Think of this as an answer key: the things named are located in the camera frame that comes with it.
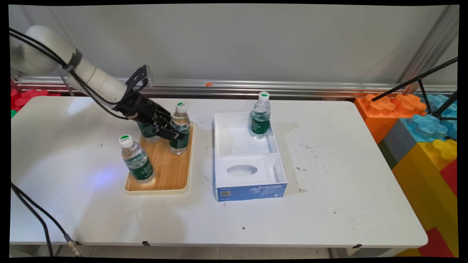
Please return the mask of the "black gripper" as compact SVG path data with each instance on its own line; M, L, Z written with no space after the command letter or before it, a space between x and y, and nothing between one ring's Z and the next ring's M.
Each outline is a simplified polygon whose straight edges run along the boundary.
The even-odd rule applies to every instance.
M171 127L171 113L140 93L134 93L116 104L115 111L138 124L155 124L156 135L166 140L182 140L186 134Z

